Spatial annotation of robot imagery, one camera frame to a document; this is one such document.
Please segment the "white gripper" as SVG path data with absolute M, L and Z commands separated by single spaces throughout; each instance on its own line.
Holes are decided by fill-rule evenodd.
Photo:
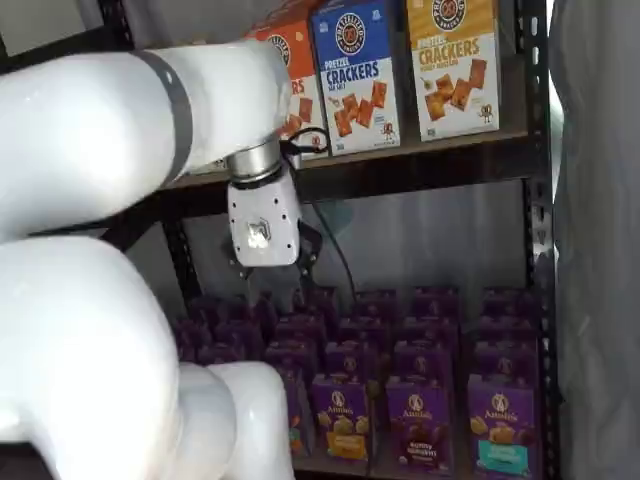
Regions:
M 249 267 L 289 266 L 296 262 L 303 301 L 313 298 L 313 268 L 322 246 L 322 234 L 299 224 L 301 209 L 288 170 L 267 178 L 263 184 L 229 184 L 227 189 L 231 238 L 221 252 L 235 275 L 250 277 Z

